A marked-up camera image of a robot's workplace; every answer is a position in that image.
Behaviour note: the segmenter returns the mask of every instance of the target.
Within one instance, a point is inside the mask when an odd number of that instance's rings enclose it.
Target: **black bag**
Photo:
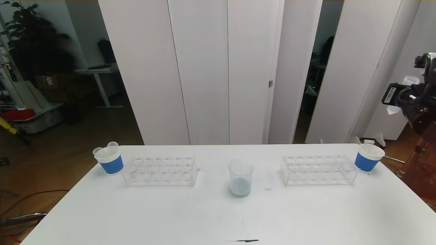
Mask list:
[[[105,60],[106,64],[116,63],[115,55],[113,54],[110,41],[101,38],[97,45],[99,46],[100,52],[102,53],[103,59]]]

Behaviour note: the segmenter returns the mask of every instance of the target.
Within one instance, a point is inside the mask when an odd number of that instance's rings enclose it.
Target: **black cable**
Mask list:
[[[18,202],[14,203],[14,204],[13,204],[10,208],[8,208],[5,212],[3,212],[2,214],[0,214],[0,217],[2,217],[3,215],[5,215],[7,212],[9,212],[13,207],[15,207],[18,203],[20,203],[20,202],[21,202],[22,200],[24,200],[24,199],[27,199],[27,198],[29,198],[29,197],[31,197],[31,196],[34,196],[34,195],[37,195],[37,194],[47,193],[47,192],[55,192],[55,191],[66,191],[66,192],[68,192],[68,191],[70,191],[70,190],[41,191],[41,192],[37,192],[37,193],[30,194],[30,195],[28,195],[28,196],[26,196],[26,197],[20,199]]]

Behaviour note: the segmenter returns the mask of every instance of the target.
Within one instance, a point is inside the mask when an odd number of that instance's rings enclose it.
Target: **white table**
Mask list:
[[[96,108],[123,108],[122,105],[110,105],[108,96],[106,95],[105,88],[103,87],[102,81],[100,79],[101,73],[114,73],[119,71],[118,65],[116,63],[112,63],[111,66],[102,68],[102,69],[77,69],[76,72],[79,74],[93,74],[95,81],[97,82],[97,86],[99,87],[100,94],[102,95],[103,101],[105,102],[104,106],[97,106]]]
[[[196,156],[195,187],[127,187],[97,165],[23,245],[434,245],[436,214],[383,164],[354,186],[285,187],[283,155],[346,154],[356,144],[121,146],[133,156]],[[228,190],[229,160],[254,165],[251,194]]]

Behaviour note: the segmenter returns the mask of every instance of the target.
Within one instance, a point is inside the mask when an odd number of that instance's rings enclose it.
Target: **green leaves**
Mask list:
[[[37,7],[38,7],[38,4],[35,3],[34,5],[27,7],[27,10],[32,11],[32,10],[36,9]]]
[[[13,25],[9,25],[8,27],[7,27],[7,30],[8,31],[10,31],[10,30],[12,30],[12,29],[23,29],[23,27],[20,25],[20,24],[13,24]]]
[[[57,33],[50,21],[39,16],[36,12],[37,4],[23,7],[18,0],[2,4],[17,8],[1,34],[12,37],[8,42],[9,53],[25,80],[34,80],[36,72],[43,75],[73,70],[74,57],[62,49],[67,44],[62,40],[70,37]]]

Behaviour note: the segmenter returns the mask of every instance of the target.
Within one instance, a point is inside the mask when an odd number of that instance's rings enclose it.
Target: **plastic measuring cup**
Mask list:
[[[118,174],[124,167],[117,142],[109,142],[105,148],[97,147],[92,153],[109,175]]]
[[[374,169],[375,165],[385,156],[385,151],[378,146],[361,144],[357,153],[355,165],[364,172]]]
[[[251,179],[254,167],[243,160],[233,160],[228,165],[230,172],[230,191],[238,197],[245,197],[251,191]]]

